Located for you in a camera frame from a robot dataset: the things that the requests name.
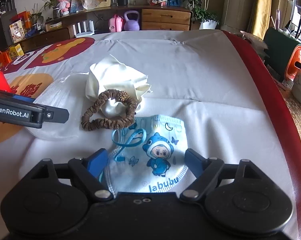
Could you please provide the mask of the blue cartoon face mask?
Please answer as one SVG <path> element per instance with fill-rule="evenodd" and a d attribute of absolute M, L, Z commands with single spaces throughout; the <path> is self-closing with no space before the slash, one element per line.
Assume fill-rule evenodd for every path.
<path fill-rule="evenodd" d="M 164 193 L 187 172 L 184 122 L 165 115 L 137 117 L 112 133 L 115 149 L 103 175 L 112 194 Z"/>

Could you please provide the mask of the clear plastic bag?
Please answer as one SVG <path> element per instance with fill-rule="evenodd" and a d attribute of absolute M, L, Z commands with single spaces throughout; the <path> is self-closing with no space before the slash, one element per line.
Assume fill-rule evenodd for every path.
<path fill-rule="evenodd" d="M 50 84 L 34 101 L 46 107 L 42 127 L 27 130 L 49 141 L 78 137 L 87 78 L 87 73 L 73 73 Z"/>

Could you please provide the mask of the wooden tv cabinet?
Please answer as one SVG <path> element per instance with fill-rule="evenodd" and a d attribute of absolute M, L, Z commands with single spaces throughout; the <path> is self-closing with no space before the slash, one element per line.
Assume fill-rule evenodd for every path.
<path fill-rule="evenodd" d="M 95 34 L 116 30 L 120 25 L 136 21 L 140 30 L 192 29 L 193 13 L 182 7 L 151 5 L 126 5 L 84 10 L 48 21 L 44 32 L 19 42 L 24 53 L 44 46 L 75 38 L 79 33 L 94 31 Z"/>

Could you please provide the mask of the orange gift box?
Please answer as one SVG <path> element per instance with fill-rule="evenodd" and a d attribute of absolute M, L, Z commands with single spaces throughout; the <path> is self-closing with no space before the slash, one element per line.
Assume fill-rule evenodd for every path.
<path fill-rule="evenodd" d="M 0 69 L 5 68 L 10 62 L 11 59 L 9 57 L 9 54 L 6 51 L 0 51 Z"/>

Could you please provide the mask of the yellow curtain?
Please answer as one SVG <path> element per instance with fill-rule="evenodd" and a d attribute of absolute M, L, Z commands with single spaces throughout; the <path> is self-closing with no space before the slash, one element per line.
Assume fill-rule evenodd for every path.
<path fill-rule="evenodd" d="M 272 0 L 254 0 L 248 32 L 264 39 L 267 29 L 269 28 Z"/>

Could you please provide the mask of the white wifi router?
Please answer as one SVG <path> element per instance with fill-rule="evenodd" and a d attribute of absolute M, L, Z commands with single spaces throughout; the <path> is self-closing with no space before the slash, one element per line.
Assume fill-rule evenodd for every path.
<path fill-rule="evenodd" d="M 95 34 L 95 26 L 93 21 L 77 22 L 72 25 L 73 34 L 76 38 L 92 36 Z"/>

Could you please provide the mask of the cream white cloth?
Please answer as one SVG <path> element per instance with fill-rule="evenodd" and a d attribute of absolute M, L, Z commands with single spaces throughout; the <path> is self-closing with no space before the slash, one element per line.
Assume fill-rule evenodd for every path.
<path fill-rule="evenodd" d="M 85 95 L 90 101 L 96 101 L 99 94 L 108 89 L 127 92 L 137 101 L 136 112 L 139 112 L 143 107 L 143 96 L 151 92 L 151 85 L 146 74 L 108 55 L 90 66 Z"/>

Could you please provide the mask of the white red printed tablecloth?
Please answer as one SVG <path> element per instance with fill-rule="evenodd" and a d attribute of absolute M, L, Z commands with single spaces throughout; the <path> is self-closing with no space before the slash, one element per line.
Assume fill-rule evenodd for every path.
<path fill-rule="evenodd" d="M 85 85 L 91 67 L 109 55 L 148 77 L 151 88 L 137 116 L 166 115 L 183 122 L 187 144 L 204 157 L 235 164 L 249 159 L 291 198 L 295 188 L 262 97 L 229 38 L 219 30 L 128 31 L 99 34 L 50 60 L 56 45 L 31 52 L 4 72 L 18 94 L 36 98 L 60 81 L 75 92 L 74 119 L 52 124 L 59 139 L 42 140 L 27 129 L 0 123 L 0 204 L 4 196 L 41 159 L 65 163 L 100 148 L 111 150 L 111 132 L 82 130 L 80 117 L 91 105 Z M 0 239 L 8 230 L 0 214 Z"/>

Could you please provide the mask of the orange plastic stool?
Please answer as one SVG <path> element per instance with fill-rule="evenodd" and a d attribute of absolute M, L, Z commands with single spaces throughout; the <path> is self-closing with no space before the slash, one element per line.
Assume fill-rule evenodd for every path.
<path fill-rule="evenodd" d="M 285 70 L 285 80 L 294 80 L 298 70 L 301 69 L 301 45 L 294 48 Z"/>

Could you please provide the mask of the yellow carton box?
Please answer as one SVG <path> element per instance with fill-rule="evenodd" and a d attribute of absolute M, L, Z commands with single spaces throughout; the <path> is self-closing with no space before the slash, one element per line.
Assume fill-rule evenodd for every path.
<path fill-rule="evenodd" d="M 15 60 L 17 57 L 20 57 L 20 56 L 24 55 L 23 49 L 22 49 L 22 47 L 19 43 L 10 46 L 6 50 L 6 52 L 7 52 L 7 54 L 8 54 L 11 61 Z"/>

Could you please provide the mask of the snack box on cabinet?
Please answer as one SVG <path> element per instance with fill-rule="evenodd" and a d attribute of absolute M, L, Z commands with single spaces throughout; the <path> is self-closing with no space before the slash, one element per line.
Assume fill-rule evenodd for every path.
<path fill-rule="evenodd" d="M 18 20 L 9 26 L 13 43 L 18 43 L 25 38 L 25 23 Z"/>

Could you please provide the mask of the brown hair scrunchie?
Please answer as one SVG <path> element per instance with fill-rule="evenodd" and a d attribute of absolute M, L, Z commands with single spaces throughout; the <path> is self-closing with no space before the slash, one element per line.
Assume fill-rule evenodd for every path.
<path fill-rule="evenodd" d="M 123 90 L 108 89 L 101 94 L 81 118 L 86 131 L 122 129 L 135 122 L 138 101 Z"/>

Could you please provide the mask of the purple kettlebell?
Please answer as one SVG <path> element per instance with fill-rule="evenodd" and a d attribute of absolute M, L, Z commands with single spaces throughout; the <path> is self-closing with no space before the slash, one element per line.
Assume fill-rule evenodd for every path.
<path fill-rule="evenodd" d="M 128 15 L 133 14 L 137 16 L 137 19 L 129 19 Z M 139 18 L 140 18 L 140 14 L 138 11 L 136 10 L 130 10 L 130 11 L 126 11 L 124 13 L 124 20 L 125 20 L 125 24 L 124 24 L 124 30 L 125 31 L 139 31 L 140 30 L 140 26 L 139 26 Z"/>

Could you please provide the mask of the potted green tree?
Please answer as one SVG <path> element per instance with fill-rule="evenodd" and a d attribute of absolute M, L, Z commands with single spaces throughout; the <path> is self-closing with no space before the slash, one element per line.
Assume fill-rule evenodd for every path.
<path fill-rule="evenodd" d="M 199 29 L 216 29 L 219 24 L 218 16 L 208 11 L 210 0 L 183 0 L 192 12 L 192 23 L 198 23 Z"/>

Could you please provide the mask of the pink plush doll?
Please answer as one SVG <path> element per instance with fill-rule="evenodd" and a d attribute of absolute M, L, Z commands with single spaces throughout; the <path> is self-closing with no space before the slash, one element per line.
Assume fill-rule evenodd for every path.
<path fill-rule="evenodd" d="M 57 0 L 60 13 L 65 16 L 69 14 L 70 2 L 68 0 Z"/>

